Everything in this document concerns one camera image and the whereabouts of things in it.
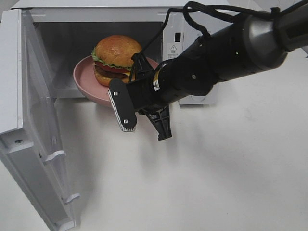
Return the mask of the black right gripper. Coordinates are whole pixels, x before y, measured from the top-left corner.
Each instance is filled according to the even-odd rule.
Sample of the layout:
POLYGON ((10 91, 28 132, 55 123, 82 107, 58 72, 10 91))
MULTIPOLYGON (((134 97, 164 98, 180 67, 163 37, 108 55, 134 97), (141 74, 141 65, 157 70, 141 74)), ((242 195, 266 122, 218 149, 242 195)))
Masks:
POLYGON ((135 111, 145 110, 159 141, 172 137, 170 126, 171 71, 170 65, 154 69, 143 53, 135 53, 131 74, 134 81, 126 84, 135 111))

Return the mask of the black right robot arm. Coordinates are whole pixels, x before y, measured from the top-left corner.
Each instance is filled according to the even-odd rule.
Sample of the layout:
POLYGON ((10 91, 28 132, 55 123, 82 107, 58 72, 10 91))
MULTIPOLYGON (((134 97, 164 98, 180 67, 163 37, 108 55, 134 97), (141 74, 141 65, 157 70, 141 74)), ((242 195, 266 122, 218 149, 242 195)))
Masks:
POLYGON ((151 68, 142 52, 133 55, 124 85, 123 131, 133 131, 136 113, 147 116, 158 139, 171 137, 169 106, 188 95, 205 96, 220 82, 278 68, 288 53, 308 44, 308 3, 270 12, 195 1, 180 10, 201 35, 178 57, 151 68))

